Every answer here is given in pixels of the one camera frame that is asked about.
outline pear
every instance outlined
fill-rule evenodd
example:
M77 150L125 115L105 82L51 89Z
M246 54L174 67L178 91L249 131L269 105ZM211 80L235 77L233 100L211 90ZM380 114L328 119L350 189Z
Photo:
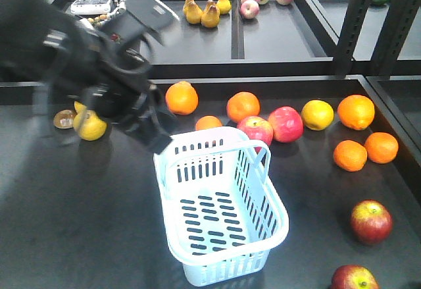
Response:
M206 28L215 28L219 24L219 8L211 5L206 12L202 14L202 26Z
M187 4L186 19L190 24L199 24L202 21L203 11L194 1Z
M228 14L231 11L230 0L218 0L216 6L219 8L221 14Z
M208 0L206 2L206 7L205 7L205 9L203 9L203 13L207 13L207 11L209 10L209 8L211 8L212 6L215 6L216 7L216 10L218 11L218 16L219 16L221 12L219 10L219 7L216 5L216 3L213 0Z
M184 15L186 15L186 9L187 9L187 4L188 3L191 3L191 2L194 2L195 0L185 0L184 1L184 6L183 6L183 13L184 13Z

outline black tray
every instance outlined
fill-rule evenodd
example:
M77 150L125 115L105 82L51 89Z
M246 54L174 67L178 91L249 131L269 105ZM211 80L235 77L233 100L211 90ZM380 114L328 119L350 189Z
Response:
M249 90L261 100L262 116L310 99L332 104L361 93L376 104L364 131L338 122L325 131L305 130L291 144L273 143L270 178L290 218L286 240L263 270L209 288L326 289L343 264L368 267L382 287L421 286L420 151L361 76L197 79L200 104L180 117L178 132L192 131L203 115L228 121L227 99ZM156 81L166 88L173 81ZM96 142L48 147L37 137L30 94L33 86L0 88L0 265L2 288L194 288L170 254L152 155L114 129ZM373 131L399 139L394 162L367 162L350 173L334 165L334 146L362 143ZM358 243L349 215L362 199L377 199L395 219L391 236L374 247Z
M313 0L319 11L326 17L326 20L332 26L332 29L339 37L343 24L343 19L348 8L349 0ZM362 24L359 40L355 47L354 55L356 61L369 61L373 54L374 47L378 40L380 30L382 29L389 4L381 7L370 5L367 14ZM406 66L403 61L419 61L421 63L421 36L419 34L421 29L421 13L416 15L407 40L405 41L401 53L398 56L398 61L402 61L401 66ZM405 72L405 68L398 68L397 70Z
M421 76L368 77L368 81L421 149Z
M73 1L51 0L64 11ZM214 29L188 24L184 0L161 1L180 17L182 38L168 47L153 41L154 78L326 74L332 59L335 35L311 0L286 7L270 0L254 20L242 19L239 0L232 0L232 11ZM196 1L204 8L206 0Z

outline metal shelf post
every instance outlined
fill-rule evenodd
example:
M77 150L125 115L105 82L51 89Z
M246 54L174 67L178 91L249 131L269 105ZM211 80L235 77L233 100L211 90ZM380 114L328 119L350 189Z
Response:
M391 1L370 60L372 75L391 75L420 4L421 0Z
M332 62L332 72L335 74L346 75L351 71L353 53L370 2L371 0L349 0Z

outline white plastic basket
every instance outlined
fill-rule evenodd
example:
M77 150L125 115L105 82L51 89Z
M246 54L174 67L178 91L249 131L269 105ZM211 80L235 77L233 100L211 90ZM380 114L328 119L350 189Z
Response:
M172 138L154 162L168 247L187 280L205 286L261 270L289 229L267 145L229 126Z

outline tangerine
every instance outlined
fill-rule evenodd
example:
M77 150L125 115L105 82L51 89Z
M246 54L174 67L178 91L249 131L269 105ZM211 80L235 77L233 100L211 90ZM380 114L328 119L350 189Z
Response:
M367 162L367 150L356 141L340 142L334 150L335 164L349 172L357 172Z
M165 93L168 109L177 115L190 115L199 104L196 89L186 81L172 84Z
M217 128L222 126L221 120L215 116L204 116L201 117L195 125L195 130L206 130L210 128Z
M392 162L397 155L399 144L394 136L386 132L371 133L364 143L368 158L379 164Z
M337 115L344 126L354 130L364 130L374 120L374 104L363 95L350 95L337 107Z
M232 96L226 105L226 113L235 123L248 116L258 116L260 113L259 99L251 92L239 92Z

